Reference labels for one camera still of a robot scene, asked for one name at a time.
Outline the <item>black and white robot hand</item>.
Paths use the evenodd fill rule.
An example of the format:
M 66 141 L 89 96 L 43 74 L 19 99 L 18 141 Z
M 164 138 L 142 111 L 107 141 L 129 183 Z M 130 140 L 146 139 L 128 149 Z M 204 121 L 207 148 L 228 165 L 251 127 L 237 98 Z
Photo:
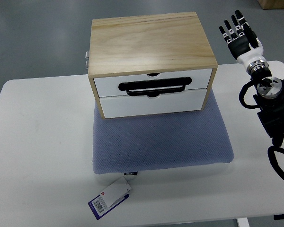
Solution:
M 263 45 L 241 11 L 236 10 L 231 19 L 233 25 L 225 20 L 225 26 L 220 26 L 219 30 L 233 58 L 244 66 L 249 75 L 260 68 L 268 68 Z

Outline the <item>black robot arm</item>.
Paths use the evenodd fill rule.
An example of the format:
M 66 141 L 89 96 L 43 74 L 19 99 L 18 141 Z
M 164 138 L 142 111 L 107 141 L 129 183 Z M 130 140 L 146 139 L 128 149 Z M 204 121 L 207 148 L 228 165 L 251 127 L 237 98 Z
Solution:
M 273 144 L 267 150 L 269 162 L 284 180 L 284 171 L 275 154 L 284 154 L 284 148 L 281 147 L 284 140 L 284 79 L 272 76 L 264 60 L 248 65 L 247 73 L 251 79 L 242 87 L 239 101 L 247 109 L 260 109 L 257 115 Z

